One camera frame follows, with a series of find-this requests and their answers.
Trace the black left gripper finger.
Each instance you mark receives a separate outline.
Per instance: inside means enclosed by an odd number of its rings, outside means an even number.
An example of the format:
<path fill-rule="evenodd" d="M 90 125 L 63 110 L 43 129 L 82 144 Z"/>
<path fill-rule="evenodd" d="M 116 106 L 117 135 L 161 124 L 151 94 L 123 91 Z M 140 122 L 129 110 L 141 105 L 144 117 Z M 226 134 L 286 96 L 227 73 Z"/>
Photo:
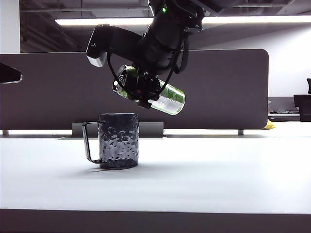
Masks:
<path fill-rule="evenodd" d="M 0 64 L 0 83 L 9 84 L 20 81 L 22 81 L 22 73 L 19 70 L 4 63 Z"/>

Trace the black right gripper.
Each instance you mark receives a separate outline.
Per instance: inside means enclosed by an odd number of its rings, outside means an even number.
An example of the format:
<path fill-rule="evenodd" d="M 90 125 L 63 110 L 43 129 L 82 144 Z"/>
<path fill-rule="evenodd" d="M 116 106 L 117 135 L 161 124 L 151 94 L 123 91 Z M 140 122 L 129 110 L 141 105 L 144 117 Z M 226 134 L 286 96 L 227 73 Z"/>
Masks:
<path fill-rule="evenodd" d="M 128 98 L 138 102 L 140 107 L 149 109 L 151 104 L 148 101 L 159 99 L 160 81 L 157 76 L 144 75 L 139 71 L 129 71 L 126 78 L 126 87 L 129 91 Z"/>

